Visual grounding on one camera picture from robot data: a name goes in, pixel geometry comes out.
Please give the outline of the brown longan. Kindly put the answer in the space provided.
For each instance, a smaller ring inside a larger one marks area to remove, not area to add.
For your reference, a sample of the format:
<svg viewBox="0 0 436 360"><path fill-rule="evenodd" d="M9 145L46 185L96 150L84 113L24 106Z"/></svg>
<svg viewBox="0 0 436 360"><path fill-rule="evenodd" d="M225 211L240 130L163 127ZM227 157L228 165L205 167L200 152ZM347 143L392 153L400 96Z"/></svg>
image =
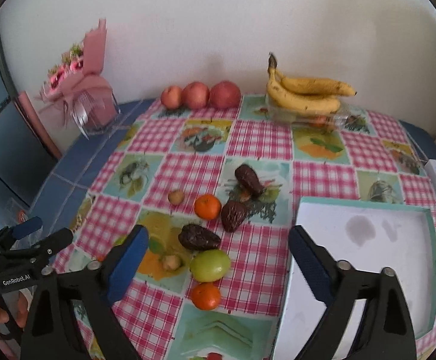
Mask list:
<svg viewBox="0 0 436 360"><path fill-rule="evenodd" d="M184 201L185 193L180 189L175 189L168 194L167 198L171 205L178 206Z"/></svg>
<svg viewBox="0 0 436 360"><path fill-rule="evenodd" d="M163 256L162 266L166 272L176 272L183 266L183 261L179 255L168 254Z"/></svg>

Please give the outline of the dark wrinkled avocado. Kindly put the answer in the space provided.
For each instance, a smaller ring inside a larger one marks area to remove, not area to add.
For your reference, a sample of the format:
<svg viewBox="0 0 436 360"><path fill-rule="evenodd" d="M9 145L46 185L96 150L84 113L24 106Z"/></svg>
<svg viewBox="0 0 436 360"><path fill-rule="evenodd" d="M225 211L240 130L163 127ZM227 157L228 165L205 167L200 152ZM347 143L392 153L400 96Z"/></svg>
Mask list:
<svg viewBox="0 0 436 360"><path fill-rule="evenodd" d="M248 211L244 203L228 201L221 210L221 223L225 232L234 233L247 216Z"/></svg>
<svg viewBox="0 0 436 360"><path fill-rule="evenodd" d="M259 181L259 178L252 167L247 164L240 165L235 170L235 177L238 183L245 189L251 197L260 197L265 187Z"/></svg>
<svg viewBox="0 0 436 360"><path fill-rule="evenodd" d="M216 250L221 244L217 234L195 223L184 225L178 240L183 247L192 251Z"/></svg>

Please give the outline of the orange mandarin with stem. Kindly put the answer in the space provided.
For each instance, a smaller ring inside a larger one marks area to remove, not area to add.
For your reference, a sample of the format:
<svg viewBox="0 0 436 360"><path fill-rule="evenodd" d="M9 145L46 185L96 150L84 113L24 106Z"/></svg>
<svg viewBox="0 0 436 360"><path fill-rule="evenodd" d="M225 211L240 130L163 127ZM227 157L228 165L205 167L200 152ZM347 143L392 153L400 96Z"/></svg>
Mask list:
<svg viewBox="0 0 436 360"><path fill-rule="evenodd" d="M214 283L200 283L190 292L190 300L201 311L212 311L219 306L221 293Z"/></svg>

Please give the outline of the green apple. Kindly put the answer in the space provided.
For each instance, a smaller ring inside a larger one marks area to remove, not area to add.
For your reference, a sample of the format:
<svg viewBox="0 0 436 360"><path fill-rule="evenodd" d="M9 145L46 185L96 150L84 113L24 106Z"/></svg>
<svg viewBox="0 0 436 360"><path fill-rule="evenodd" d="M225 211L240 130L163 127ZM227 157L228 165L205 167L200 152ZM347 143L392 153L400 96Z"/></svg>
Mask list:
<svg viewBox="0 0 436 360"><path fill-rule="evenodd" d="M231 259L222 250L198 253L189 264L189 270L199 283L215 282L223 278L231 267Z"/></svg>

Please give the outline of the white tray teal rim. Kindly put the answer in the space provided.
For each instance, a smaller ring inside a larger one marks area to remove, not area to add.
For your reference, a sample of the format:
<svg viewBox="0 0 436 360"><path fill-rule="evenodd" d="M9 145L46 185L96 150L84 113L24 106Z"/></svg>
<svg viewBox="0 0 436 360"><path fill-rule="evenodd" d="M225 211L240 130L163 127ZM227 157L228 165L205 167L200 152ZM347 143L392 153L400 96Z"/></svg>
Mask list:
<svg viewBox="0 0 436 360"><path fill-rule="evenodd" d="M365 272L378 273L384 267L396 272L411 315L417 359L421 343L436 327L436 228L430 209L304 197L298 205L295 225L302 226L315 244L328 250L336 261L346 260ZM331 359L348 359L364 305L365 300L355 302ZM297 359L324 311L324 303L315 300L291 254L273 358Z"/></svg>

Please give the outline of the pink flower bouquet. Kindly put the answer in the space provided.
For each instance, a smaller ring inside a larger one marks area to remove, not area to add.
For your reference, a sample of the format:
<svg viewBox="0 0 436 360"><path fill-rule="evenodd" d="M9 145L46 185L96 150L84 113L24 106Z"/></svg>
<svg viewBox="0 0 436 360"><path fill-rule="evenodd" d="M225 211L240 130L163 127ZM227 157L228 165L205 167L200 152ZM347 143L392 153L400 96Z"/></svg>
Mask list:
<svg viewBox="0 0 436 360"><path fill-rule="evenodd" d="M119 115L114 91L103 76L106 20L84 35L62 55L37 97L44 106L38 114L58 127L73 124L84 137L105 132Z"/></svg>

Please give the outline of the checkered fruit-print tablecloth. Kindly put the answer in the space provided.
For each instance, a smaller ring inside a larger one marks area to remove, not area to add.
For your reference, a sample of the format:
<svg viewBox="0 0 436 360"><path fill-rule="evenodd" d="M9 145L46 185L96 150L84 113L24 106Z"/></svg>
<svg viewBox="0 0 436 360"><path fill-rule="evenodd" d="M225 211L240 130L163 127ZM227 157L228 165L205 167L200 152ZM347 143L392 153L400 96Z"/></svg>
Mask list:
<svg viewBox="0 0 436 360"><path fill-rule="evenodd" d="M276 318L289 256L284 231L302 197L420 206L436 194L418 162L418 130L352 106L344 124L276 124L264 97L217 110L122 106L109 136L81 138L58 162L31 214L43 234L75 239L55 260L66 272L103 259L133 225L149 248L115 314L143 359L170 359L180 311L194 285L192 253L178 240L196 223L217 233L232 265L219 280L229 313Z"/></svg>

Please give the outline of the small red apple left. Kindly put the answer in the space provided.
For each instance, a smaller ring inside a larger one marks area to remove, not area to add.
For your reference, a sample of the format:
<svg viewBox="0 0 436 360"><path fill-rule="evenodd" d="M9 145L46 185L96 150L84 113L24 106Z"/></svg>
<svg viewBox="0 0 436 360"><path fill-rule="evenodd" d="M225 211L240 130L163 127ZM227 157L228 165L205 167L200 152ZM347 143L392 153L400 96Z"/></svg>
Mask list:
<svg viewBox="0 0 436 360"><path fill-rule="evenodd" d="M163 90L160 96L161 103L168 110L175 110L182 106L182 89L180 86L171 85Z"/></svg>

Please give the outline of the middle red apple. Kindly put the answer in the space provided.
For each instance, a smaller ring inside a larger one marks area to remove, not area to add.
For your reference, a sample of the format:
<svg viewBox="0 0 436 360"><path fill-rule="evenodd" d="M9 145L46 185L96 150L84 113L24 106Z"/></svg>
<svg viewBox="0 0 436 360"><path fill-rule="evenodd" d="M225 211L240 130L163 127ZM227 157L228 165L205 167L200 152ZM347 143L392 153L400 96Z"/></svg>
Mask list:
<svg viewBox="0 0 436 360"><path fill-rule="evenodd" d="M182 91L183 104L191 110L202 109L207 105L209 88L199 81L188 84Z"/></svg>

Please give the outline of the clear plastic fruit container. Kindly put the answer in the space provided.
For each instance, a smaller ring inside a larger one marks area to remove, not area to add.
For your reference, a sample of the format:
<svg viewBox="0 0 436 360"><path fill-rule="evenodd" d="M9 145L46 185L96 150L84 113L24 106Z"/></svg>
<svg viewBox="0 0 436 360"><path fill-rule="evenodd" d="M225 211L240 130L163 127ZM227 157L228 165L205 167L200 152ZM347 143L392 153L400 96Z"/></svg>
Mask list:
<svg viewBox="0 0 436 360"><path fill-rule="evenodd" d="M268 119L279 125L333 130L345 127L348 118L351 117L350 108L344 102L336 113L319 113L309 116L280 107L267 94L265 95L265 102L268 110Z"/></svg>

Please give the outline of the large red apple right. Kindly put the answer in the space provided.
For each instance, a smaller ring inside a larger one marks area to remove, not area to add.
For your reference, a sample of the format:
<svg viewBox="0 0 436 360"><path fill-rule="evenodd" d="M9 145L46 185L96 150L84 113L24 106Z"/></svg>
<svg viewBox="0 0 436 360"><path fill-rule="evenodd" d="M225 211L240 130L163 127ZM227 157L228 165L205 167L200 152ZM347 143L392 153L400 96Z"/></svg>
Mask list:
<svg viewBox="0 0 436 360"><path fill-rule="evenodd" d="M242 93L238 86L231 81L224 80L211 88L209 105L216 109L236 108L241 98Z"/></svg>

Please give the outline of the lower yellow banana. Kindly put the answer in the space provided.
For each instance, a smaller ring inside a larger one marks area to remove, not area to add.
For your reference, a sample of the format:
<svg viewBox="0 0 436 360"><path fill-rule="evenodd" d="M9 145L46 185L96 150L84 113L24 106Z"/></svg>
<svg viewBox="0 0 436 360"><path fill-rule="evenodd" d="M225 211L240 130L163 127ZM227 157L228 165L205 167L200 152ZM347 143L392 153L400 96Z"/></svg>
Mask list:
<svg viewBox="0 0 436 360"><path fill-rule="evenodd" d="M299 114L312 116L318 114L333 114L341 107L341 101L335 96L318 96L311 98L301 94L294 94L284 88L276 79L276 69L268 72L267 94L282 108L296 111Z"/></svg>

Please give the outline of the yellow banana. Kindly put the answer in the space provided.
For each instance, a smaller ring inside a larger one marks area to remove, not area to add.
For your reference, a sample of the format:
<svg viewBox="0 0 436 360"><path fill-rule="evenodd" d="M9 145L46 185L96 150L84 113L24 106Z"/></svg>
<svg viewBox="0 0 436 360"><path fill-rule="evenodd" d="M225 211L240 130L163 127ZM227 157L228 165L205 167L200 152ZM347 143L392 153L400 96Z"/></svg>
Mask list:
<svg viewBox="0 0 436 360"><path fill-rule="evenodd" d="M318 114L333 114L341 107L341 101L335 96L318 96L311 98L301 94L294 94L284 88L276 79L276 69L268 72L267 94L282 108L296 111L299 114L312 116Z"/></svg>
<svg viewBox="0 0 436 360"><path fill-rule="evenodd" d="M357 91L346 82L330 78L290 77L277 69L276 56L270 53L268 56L268 72L275 69L275 75L279 83L288 91L303 95L336 95L353 97Z"/></svg>

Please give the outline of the upper yellow banana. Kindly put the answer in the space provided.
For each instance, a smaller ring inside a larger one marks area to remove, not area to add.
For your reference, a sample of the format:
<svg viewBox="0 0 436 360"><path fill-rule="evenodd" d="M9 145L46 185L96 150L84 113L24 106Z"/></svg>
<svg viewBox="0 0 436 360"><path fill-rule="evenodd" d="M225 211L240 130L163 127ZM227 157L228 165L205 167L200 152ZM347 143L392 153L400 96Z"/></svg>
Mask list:
<svg viewBox="0 0 436 360"><path fill-rule="evenodd" d="M303 95L336 95L353 97L357 91L346 82L330 78L290 77L277 69L276 56L270 53L268 56L268 72L275 69L275 75L279 83L288 91Z"/></svg>

